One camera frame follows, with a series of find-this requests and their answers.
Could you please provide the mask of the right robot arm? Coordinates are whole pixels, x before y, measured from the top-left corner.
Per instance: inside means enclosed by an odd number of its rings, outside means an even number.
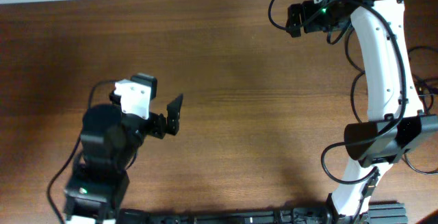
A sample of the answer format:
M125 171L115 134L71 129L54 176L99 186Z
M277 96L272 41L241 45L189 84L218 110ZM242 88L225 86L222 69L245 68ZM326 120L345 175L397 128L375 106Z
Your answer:
M368 119L349 124L341 146L348 153L344 176L326 204L296 208L295 221L404 223L400 204L373 206L370 199L384 174L437 131L411 74L404 37L404 0L309 0L289 7L284 30L355 32L368 85Z

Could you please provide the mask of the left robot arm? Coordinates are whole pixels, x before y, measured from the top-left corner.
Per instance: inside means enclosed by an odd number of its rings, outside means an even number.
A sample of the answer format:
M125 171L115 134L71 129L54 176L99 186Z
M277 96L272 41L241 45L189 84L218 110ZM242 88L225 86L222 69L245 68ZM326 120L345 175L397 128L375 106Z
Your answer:
M145 138L162 139L179 131L183 95L167 105L166 116L150 113L148 119L125 114L114 92L109 99L109 104L95 105L83 116L82 150L64 189L67 223L115 221L129 185L127 169Z

